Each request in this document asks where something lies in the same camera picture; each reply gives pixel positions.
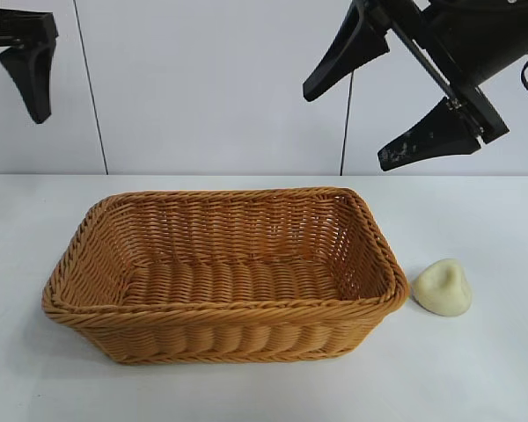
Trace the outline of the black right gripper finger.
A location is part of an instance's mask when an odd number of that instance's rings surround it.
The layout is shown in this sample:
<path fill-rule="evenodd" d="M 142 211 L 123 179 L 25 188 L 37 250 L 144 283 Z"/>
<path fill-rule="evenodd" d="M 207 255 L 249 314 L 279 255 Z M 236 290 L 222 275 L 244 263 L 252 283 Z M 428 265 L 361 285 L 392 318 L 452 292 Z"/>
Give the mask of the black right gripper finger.
<path fill-rule="evenodd" d="M 418 123 L 378 152 L 382 171 L 441 156 L 467 156 L 480 149 L 463 113 L 443 98 Z"/>
<path fill-rule="evenodd" d="M 379 1 L 352 1 L 334 41 L 303 83 L 304 99 L 314 101 L 355 69 L 388 53 L 389 28 Z"/>

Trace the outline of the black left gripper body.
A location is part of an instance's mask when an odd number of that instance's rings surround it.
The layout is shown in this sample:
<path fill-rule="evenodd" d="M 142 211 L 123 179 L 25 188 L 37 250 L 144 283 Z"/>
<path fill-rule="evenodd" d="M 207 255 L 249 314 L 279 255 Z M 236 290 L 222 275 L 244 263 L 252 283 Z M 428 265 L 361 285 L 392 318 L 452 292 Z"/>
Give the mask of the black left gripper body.
<path fill-rule="evenodd" d="M 48 44 L 57 37 L 52 12 L 0 8 L 0 47 Z"/>

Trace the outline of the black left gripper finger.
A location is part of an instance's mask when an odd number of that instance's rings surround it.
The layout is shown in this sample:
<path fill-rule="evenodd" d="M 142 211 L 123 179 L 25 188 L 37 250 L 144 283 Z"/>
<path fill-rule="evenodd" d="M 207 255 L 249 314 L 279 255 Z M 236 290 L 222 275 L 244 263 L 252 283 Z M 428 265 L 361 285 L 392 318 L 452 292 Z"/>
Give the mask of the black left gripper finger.
<path fill-rule="evenodd" d="M 0 53 L 0 63 L 26 105 L 36 124 L 44 123 L 51 115 L 50 75 L 53 44 L 33 47 L 9 47 Z"/>

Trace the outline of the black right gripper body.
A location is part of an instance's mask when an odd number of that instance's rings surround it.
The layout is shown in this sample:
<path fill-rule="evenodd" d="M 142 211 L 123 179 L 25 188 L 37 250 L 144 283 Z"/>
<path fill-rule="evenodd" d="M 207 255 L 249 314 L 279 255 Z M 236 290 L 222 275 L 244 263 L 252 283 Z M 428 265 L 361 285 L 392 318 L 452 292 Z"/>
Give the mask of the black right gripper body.
<path fill-rule="evenodd" d="M 528 1 L 381 3 L 392 30 L 485 143 L 508 133 L 480 85 L 528 54 Z"/>

